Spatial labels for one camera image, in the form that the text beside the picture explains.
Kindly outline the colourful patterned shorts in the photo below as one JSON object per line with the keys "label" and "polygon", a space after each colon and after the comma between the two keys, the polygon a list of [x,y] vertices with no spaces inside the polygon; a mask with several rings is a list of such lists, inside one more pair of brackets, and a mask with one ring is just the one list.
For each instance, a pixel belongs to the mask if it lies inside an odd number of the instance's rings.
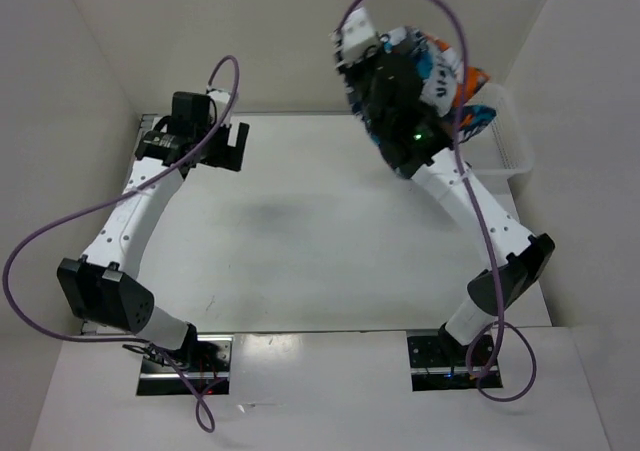
{"label": "colourful patterned shorts", "polygon": [[[453,148],[482,132],[496,117],[494,108],[470,101],[489,82],[489,75],[480,68],[465,65],[451,45],[414,26],[378,33],[383,47],[377,53],[401,54],[414,63],[423,82],[420,99],[435,108]],[[351,112],[365,128],[359,104],[344,78],[344,67],[336,66],[336,70],[343,79]],[[366,128],[365,131],[374,143]]]}

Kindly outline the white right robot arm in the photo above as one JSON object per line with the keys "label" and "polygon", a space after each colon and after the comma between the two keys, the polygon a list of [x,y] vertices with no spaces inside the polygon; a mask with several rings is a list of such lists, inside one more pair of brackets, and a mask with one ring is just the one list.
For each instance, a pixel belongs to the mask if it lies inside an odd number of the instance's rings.
{"label": "white right robot arm", "polygon": [[440,356],[536,281],[554,248],[514,219],[426,116],[376,139],[346,115],[256,120],[238,177],[208,177],[218,307],[242,331],[439,325]]}

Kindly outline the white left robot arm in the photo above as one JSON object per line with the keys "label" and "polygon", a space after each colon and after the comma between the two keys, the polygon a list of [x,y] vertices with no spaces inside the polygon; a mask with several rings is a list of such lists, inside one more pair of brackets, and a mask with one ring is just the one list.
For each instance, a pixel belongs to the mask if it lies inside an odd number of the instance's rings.
{"label": "white left robot arm", "polygon": [[63,259],[57,269],[75,317],[157,346],[180,371],[195,366],[204,347],[194,325],[160,308],[139,283],[140,265],[167,204],[192,169],[240,171],[249,126],[240,124],[235,144],[228,142],[236,101],[213,87],[203,94],[177,92],[170,114],[144,116],[124,200],[80,258]]}

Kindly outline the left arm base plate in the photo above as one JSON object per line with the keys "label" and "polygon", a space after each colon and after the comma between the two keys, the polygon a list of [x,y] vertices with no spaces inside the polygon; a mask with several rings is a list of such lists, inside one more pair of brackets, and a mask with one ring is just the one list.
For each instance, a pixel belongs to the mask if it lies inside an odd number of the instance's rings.
{"label": "left arm base plate", "polygon": [[[175,361],[194,389],[206,396],[228,395],[234,337],[224,334],[200,334],[205,352],[190,364]],[[190,391],[178,373],[149,347],[123,345],[123,348],[142,356],[136,389],[137,396],[189,395]]]}

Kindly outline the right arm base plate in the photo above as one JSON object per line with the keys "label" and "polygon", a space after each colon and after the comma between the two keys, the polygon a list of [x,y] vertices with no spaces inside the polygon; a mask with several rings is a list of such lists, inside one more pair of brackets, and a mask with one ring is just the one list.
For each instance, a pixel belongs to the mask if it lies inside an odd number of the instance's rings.
{"label": "right arm base plate", "polygon": [[[467,390],[476,387],[477,380],[468,372],[466,347],[440,336],[441,330],[409,331],[406,334],[413,392]],[[473,350],[474,372],[486,365],[494,348],[491,335],[485,334]],[[499,366],[492,366],[481,380],[483,388],[502,388]]]}

